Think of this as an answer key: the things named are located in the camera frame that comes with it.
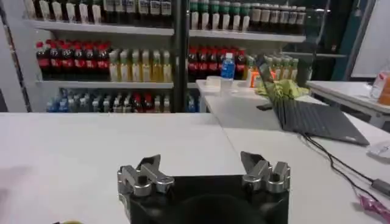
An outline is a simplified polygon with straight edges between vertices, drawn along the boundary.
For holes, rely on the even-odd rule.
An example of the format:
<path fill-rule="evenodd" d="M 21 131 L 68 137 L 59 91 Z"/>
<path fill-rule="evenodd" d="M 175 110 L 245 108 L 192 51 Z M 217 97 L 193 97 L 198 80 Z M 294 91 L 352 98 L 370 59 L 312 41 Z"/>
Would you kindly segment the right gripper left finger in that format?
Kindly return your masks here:
<path fill-rule="evenodd" d="M 174 186 L 175 179 L 159 170 L 160 161 L 161 155 L 157 154 L 143 158 L 136 167 L 121 166 L 117 171 L 118 194 L 147 197 L 153 189 L 167 194 Z"/>

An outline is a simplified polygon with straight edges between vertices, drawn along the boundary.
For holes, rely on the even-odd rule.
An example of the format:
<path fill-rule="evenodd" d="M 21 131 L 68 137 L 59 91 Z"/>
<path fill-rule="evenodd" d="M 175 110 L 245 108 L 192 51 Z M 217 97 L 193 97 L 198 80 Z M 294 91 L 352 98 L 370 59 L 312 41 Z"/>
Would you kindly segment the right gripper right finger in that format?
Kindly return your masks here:
<path fill-rule="evenodd" d="M 283 193 L 289 191 L 291 169 L 286 162 L 277 162 L 274 166 L 259 154 L 242 151 L 241 162 L 246 174 L 242 176 L 242 184 L 250 191 L 266 191 Z"/>

